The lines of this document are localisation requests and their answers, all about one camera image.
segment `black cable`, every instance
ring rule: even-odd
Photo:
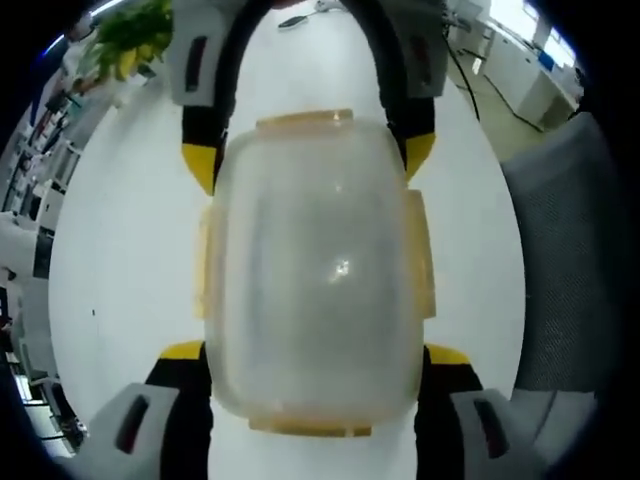
[[[478,119],[478,121],[480,121],[480,111],[478,110],[478,104],[476,103],[476,96],[473,94],[473,90],[471,89],[471,85],[469,84],[469,80],[467,79],[467,76],[464,74],[464,70],[462,70],[462,65],[460,65],[460,62],[458,61],[458,58],[456,57],[456,53],[451,48],[451,45],[449,45],[449,40],[447,40],[447,37],[445,37],[444,35],[442,36],[442,38],[444,39],[444,43],[447,44],[447,50],[449,50],[449,55],[451,55],[451,58],[453,58],[453,61],[456,64],[456,67],[458,67],[458,70],[460,70],[460,74],[462,75],[462,79],[464,80],[464,83],[467,86],[467,90],[469,90],[469,95],[471,95],[471,101],[473,102],[473,109],[476,112],[476,118]]]

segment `white desk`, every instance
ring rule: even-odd
[[[299,9],[271,14],[248,47],[230,137],[259,117],[304,109],[351,107],[382,120],[373,60],[355,21],[315,15],[277,32],[291,11]],[[466,351],[485,385],[510,395],[525,299],[511,200],[450,82],[436,105],[440,137],[412,183],[427,202],[436,269],[438,317],[425,336]],[[51,322],[65,391],[85,423],[125,385],[143,381],[168,344],[203,338],[191,312],[207,199],[180,156],[180,112],[153,85],[112,109],[67,191],[51,263]],[[371,438],[326,440],[251,432],[215,401],[212,408],[212,478],[415,478],[411,415]]]

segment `potted plant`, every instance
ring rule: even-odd
[[[87,55],[98,65],[100,78],[124,81],[141,66],[162,62],[172,33],[170,0],[148,0],[105,19]]]

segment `white floor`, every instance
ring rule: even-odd
[[[544,139],[544,133],[536,130],[511,113],[498,91],[483,75],[475,74],[473,68],[473,64],[476,61],[475,57],[465,54],[458,56],[458,60],[475,96],[480,112],[482,129],[500,162],[508,161],[514,155],[540,143]],[[460,74],[460,70],[458,70],[451,58],[449,58],[447,74],[467,99],[470,108],[473,109],[471,95]]]

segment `white cabinet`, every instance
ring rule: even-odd
[[[534,52],[506,33],[495,33],[484,75],[517,117],[541,130],[564,122],[577,107]]]

